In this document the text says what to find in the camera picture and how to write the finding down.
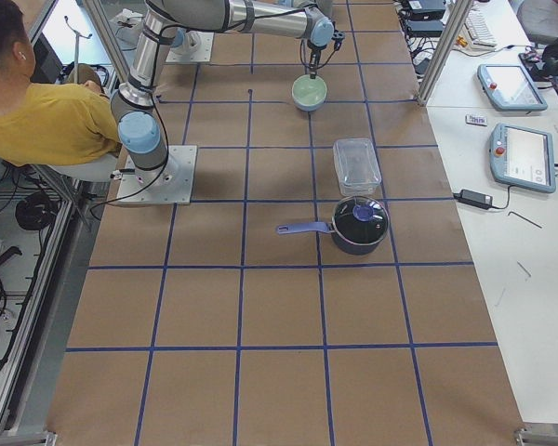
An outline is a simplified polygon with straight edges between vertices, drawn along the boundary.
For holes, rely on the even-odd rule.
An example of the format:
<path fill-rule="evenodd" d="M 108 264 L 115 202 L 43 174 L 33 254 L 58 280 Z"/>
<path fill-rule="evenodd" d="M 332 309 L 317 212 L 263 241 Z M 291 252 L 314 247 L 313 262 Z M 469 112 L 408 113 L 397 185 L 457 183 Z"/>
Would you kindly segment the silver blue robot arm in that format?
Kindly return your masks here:
<path fill-rule="evenodd" d="M 214 34 L 262 33 L 296 38 L 311 50 L 308 70 L 322 68 L 327 46 L 342 34 L 324 1 L 149 1 L 133 64 L 111 99 L 118 135 L 128 150 L 140 187 L 158 188 L 178 172 L 166 132 L 154 116 L 155 90 L 168 60 L 208 62 Z"/>

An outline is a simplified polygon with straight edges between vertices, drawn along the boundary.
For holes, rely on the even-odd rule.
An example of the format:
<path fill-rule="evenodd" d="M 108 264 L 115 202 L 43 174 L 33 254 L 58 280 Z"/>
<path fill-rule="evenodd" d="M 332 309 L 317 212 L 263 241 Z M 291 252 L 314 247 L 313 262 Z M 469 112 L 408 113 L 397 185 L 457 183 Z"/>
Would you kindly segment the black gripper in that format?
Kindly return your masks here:
<path fill-rule="evenodd" d="M 306 61 L 306 69 L 309 77 L 316 79 L 317 70 L 326 66 L 332 57 L 340 51 L 344 41 L 344 33 L 336 31 L 333 27 L 314 27 L 310 38 L 307 40 L 307 47 L 310 49 L 310 56 Z M 321 61 L 322 52 L 332 45 L 332 50 L 325 61 Z"/>

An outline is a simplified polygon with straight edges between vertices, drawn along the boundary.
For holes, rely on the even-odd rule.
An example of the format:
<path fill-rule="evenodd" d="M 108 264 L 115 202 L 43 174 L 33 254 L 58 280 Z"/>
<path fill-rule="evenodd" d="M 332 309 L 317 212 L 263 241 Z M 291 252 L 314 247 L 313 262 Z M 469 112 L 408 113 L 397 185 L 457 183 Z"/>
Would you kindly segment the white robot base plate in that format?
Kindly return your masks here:
<path fill-rule="evenodd" d="M 167 161 L 162 167 L 144 170 L 135 166 L 133 153 L 126 157 L 124 173 L 113 204 L 120 205 L 167 205 L 191 202 L 197 159 L 195 145 L 171 145 Z"/>

